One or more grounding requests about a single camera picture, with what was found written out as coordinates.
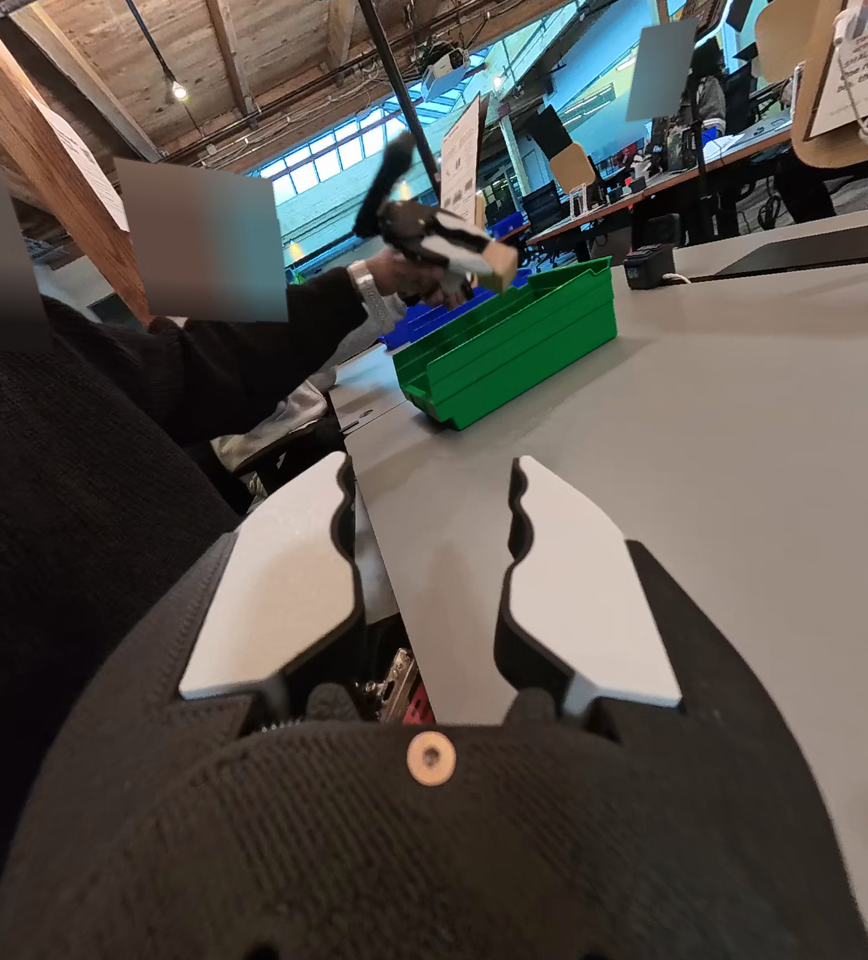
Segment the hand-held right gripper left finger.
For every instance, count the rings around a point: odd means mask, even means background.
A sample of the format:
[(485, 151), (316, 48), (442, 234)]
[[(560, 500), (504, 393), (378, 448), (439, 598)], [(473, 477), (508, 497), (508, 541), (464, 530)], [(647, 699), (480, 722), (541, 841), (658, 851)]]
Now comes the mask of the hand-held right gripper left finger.
[(178, 683), (189, 703), (238, 695), (303, 710), (365, 659), (355, 560), (356, 483), (334, 451), (269, 495), (235, 532)]

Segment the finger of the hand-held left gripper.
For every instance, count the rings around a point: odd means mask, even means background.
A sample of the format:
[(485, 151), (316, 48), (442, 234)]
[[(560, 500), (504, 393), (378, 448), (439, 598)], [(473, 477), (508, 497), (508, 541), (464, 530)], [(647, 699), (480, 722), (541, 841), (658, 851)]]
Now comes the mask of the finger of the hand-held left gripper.
[(477, 277), (493, 275), (493, 266), (482, 251), (459, 245), (447, 238), (430, 239), (430, 257), (441, 263), (446, 273), (458, 277), (468, 274)]
[(495, 242), (484, 229), (441, 208), (429, 208), (423, 227), (423, 248), (487, 248)]

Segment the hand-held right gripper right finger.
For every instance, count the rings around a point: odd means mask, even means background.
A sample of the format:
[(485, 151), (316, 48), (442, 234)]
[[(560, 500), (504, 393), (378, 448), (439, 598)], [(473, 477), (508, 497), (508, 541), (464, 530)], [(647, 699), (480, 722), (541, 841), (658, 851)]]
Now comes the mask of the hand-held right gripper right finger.
[(493, 641), (503, 679), (546, 691), (570, 721), (606, 700), (679, 709), (679, 681), (616, 522), (528, 455), (512, 461), (508, 503), (511, 562)]

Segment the small wooden cube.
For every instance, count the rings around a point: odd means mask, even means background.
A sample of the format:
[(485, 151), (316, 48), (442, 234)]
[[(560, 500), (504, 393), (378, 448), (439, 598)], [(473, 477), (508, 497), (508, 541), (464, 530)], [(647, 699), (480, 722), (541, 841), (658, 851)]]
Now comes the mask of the small wooden cube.
[(516, 278), (520, 253), (516, 246), (490, 241), (481, 251), (483, 265), (476, 270), (477, 285), (503, 294)]

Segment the green plastic bin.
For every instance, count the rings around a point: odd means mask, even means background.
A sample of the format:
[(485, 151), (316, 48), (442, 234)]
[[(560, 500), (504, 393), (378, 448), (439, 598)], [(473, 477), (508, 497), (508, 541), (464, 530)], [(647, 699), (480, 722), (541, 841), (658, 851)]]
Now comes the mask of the green plastic bin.
[(618, 336), (611, 259), (531, 275), (393, 355), (404, 397), (461, 431)]

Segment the person's left forearm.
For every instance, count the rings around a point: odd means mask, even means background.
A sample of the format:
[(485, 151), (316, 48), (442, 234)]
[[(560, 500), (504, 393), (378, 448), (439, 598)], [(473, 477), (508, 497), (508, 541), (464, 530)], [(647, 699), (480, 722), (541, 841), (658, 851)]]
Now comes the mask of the person's left forearm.
[(341, 269), (289, 286), (286, 321), (157, 318), (148, 329), (143, 408), (182, 445), (244, 434), (366, 318), (362, 295)]

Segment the person's left hand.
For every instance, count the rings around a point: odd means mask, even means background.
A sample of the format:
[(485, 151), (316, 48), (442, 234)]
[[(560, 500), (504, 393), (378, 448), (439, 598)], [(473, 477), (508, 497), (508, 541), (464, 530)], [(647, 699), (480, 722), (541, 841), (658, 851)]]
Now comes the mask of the person's left hand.
[(367, 267), (382, 296), (398, 296), (408, 306), (419, 301), (440, 301), (440, 269), (411, 260), (392, 246), (383, 246), (368, 258)]

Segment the silver metal wristwatch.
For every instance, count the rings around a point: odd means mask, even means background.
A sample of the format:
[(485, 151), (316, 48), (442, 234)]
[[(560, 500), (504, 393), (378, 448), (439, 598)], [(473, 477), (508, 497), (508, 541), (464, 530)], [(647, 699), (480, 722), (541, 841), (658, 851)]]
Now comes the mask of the silver metal wristwatch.
[(348, 265), (347, 273), (357, 290), (368, 319), (381, 325), (389, 319), (388, 304), (370, 270), (368, 261), (357, 260)]

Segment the standing instruction board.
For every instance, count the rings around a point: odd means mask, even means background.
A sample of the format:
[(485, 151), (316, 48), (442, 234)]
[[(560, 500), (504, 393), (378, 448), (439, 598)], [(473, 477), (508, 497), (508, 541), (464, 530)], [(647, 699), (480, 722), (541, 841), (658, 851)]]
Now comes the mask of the standing instruction board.
[(477, 176), (488, 101), (474, 96), (440, 143), (440, 207), (476, 224)]

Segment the black steel pole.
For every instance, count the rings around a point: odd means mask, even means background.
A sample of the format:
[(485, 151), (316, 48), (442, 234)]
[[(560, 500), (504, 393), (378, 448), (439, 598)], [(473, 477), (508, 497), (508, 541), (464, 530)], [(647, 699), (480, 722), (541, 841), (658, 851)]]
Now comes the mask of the black steel pole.
[(417, 155), (423, 165), (436, 199), (441, 198), (441, 179), (438, 164), (428, 143), (425, 129), (416, 113), (404, 76), (398, 66), (391, 44), (380, 21), (373, 1), (359, 1), (358, 6), (368, 28), (376, 53), (391, 84), (392, 91), (401, 109), (408, 131), (415, 138)]

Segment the white ceiling projector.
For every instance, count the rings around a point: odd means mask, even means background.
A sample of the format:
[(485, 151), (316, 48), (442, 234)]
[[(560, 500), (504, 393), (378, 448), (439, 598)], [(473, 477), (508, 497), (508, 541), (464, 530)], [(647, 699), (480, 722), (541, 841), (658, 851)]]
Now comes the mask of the white ceiling projector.
[(449, 43), (433, 46), (427, 53), (420, 74), (420, 98), (432, 101), (455, 89), (471, 66), (468, 49)]

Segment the black charger box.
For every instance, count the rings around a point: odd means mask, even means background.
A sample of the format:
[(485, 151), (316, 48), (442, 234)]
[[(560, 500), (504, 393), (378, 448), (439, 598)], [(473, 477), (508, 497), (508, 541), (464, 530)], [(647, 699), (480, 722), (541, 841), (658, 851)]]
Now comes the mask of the black charger box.
[(629, 289), (651, 290), (675, 282), (675, 249), (673, 244), (651, 244), (631, 250), (622, 263)]

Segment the long wooden table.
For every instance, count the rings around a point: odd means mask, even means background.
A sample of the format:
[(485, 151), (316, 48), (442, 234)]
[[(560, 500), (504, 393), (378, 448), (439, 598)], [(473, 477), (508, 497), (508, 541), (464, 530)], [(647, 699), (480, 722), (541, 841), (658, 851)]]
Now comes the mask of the long wooden table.
[[(791, 142), (792, 118), (789, 111), (755, 124), (734, 138), (723, 138), (710, 143), (704, 151), (704, 175), (707, 178), (737, 163), (746, 161), (758, 154)], [(529, 248), (536, 248), (553, 241), (555, 238), (573, 230), (603, 220), (618, 211), (631, 210), (637, 203), (652, 199), (663, 192), (683, 184), (697, 181), (701, 171), (693, 168), (675, 173), (658, 174), (646, 181), (643, 189), (625, 194), (619, 200), (605, 203), (594, 210), (576, 218), (567, 218), (555, 223), (548, 229), (536, 234), (527, 241)]]

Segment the white paper notice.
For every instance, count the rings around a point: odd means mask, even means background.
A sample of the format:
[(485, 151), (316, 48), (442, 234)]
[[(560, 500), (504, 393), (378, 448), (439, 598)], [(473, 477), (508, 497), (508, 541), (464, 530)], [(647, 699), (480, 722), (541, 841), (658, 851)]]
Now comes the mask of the white paper notice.
[(115, 186), (113, 186), (112, 182), (104, 173), (86, 142), (80, 138), (80, 135), (73, 126), (70, 126), (68, 121), (60, 114), (57, 114), (49, 106), (38, 100), (32, 102), (50, 125), (58, 142), (67, 152), (71, 161), (77, 166), (80, 174), (104, 206), (106, 212), (116, 223), (116, 226), (122, 232), (129, 233), (130, 228), (123, 200), (117, 193)]

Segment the wooden pillar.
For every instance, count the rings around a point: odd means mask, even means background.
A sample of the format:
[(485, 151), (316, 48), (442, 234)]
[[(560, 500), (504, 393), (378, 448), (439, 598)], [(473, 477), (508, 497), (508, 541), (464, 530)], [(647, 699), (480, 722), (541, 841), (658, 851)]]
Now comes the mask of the wooden pillar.
[(33, 101), (47, 106), (0, 38), (0, 147), (135, 318), (152, 316), (129, 232), (93, 193)]

